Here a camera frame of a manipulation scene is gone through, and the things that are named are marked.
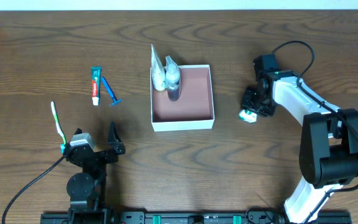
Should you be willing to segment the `green Dettol soap bar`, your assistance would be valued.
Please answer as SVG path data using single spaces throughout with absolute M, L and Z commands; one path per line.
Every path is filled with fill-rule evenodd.
M 248 123 L 255 123 L 257 121 L 257 114 L 249 110 L 241 110 L 239 112 L 239 118 Z

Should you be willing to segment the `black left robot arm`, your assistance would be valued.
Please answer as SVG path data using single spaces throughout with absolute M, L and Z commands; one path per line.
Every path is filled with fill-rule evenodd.
M 119 215 L 105 203 L 106 165 L 118 161 L 118 156 L 126 153 L 119 138 L 115 123 L 110 123 L 108 133 L 109 148 L 94 151 L 95 142 L 89 133 L 77 129 L 63 151 L 65 159 L 82 168 L 67 182 L 70 196 L 68 219 L 64 223 L 119 223 Z

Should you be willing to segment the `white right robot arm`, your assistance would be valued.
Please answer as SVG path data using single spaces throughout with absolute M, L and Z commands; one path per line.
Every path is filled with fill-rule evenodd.
M 358 189 L 358 111 L 328 103 L 293 70 L 281 70 L 275 54 L 253 61 L 257 87 L 242 97 L 240 119 L 254 123 L 284 107 L 300 124 L 301 180 L 271 223 L 344 223 L 348 215 L 320 215 L 331 196 Z

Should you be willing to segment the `clear pump bottle purple liquid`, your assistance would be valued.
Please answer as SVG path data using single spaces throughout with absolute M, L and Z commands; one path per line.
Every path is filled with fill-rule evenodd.
M 181 94 L 181 74 L 179 66 L 171 56 L 166 56 L 165 84 L 170 101 L 177 101 Z

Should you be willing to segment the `white speckled cream tube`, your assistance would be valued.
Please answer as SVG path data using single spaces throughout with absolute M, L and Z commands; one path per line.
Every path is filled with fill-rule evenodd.
M 154 88 L 157 91 L 164 91 L 165 70 L 153 45 L 151 45 L 151 76 Z

